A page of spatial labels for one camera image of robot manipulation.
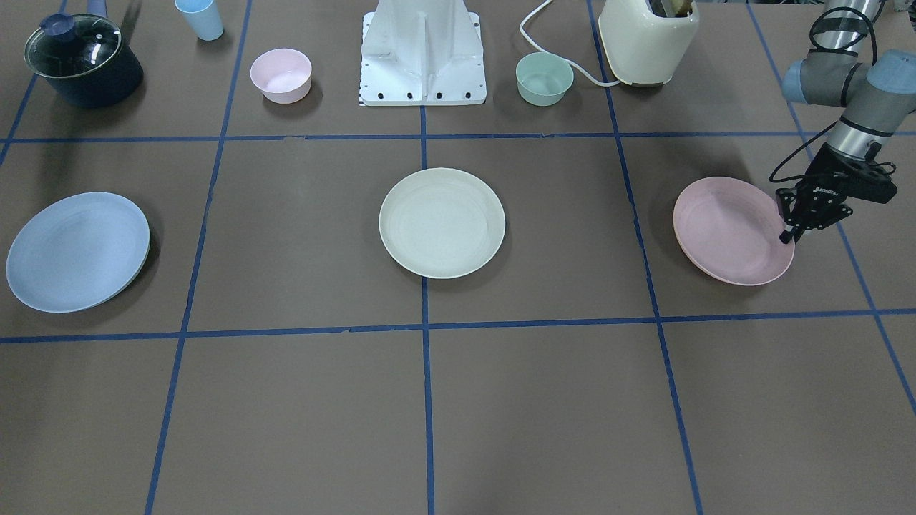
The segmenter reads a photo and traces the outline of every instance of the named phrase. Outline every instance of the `pot handle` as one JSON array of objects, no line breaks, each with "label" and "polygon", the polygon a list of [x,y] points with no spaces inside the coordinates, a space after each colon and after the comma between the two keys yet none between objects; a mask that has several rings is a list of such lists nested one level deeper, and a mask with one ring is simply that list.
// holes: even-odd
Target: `pot handle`
[{"label": "pot handle", "polygon": [[103,18],[108,17],[108,5],[105,3],[105,0],[89,0],[86,10],[91,15],[101,16]]}]

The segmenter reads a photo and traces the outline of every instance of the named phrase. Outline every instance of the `mint green bowl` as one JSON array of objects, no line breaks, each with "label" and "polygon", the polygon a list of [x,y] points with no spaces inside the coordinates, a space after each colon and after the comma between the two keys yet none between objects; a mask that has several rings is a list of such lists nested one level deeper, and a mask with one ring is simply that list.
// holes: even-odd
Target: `mint green bowl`
[{"label": "mint green bowl", "polygon": [[529,104],[554,105],[573,85],[573,67],[560,56],[535,52],[516,66],[518,94]]}]

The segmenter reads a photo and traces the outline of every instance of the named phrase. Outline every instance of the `pink bowl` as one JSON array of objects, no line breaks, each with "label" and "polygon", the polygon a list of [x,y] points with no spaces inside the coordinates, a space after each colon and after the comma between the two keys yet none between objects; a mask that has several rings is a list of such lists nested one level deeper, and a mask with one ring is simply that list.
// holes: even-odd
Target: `pink bowl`
[{"label": "pink bowl", "polygon": [[292,104],[311,89],[311,61],[294,49],[273,49],[251,65],[251,82],[271,102]]}]

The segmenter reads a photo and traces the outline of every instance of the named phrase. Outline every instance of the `plate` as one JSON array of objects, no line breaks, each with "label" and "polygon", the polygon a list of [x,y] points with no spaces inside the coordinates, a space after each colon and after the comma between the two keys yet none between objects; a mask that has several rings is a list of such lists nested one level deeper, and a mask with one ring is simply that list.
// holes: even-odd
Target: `plate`
[{"label": "plate", "polygon": [[759,286],[778,279],[792,262],[776,201],[731,177],[707,177],[684,188],[674,204],[674,234],[687,258],[716,279]]},{"label": "plate", "polygon": [[77,312],[121,292],[149,251],[140,208],[114,193],[80,193],[36,214],[6,257],[9,288],[43,312]]},{"label": "plate", "polygon": [[499,198],[466,171],[420,170],[388,192],[378,232],[402,267],[430,279],[478,270],[502,245],[506,214]]}]

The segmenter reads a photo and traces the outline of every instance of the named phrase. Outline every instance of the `white plate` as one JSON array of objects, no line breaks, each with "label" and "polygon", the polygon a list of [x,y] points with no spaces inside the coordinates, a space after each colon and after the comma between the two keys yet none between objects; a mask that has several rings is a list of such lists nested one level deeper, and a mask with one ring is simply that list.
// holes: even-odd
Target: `white plate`
[{"label": "white plate", "polygon": [[402,267],[430,279],[453,279],[486,264],[506,234],[506,214],[489,186],[466,171],[430,168],[388,192],[378,232]]}]

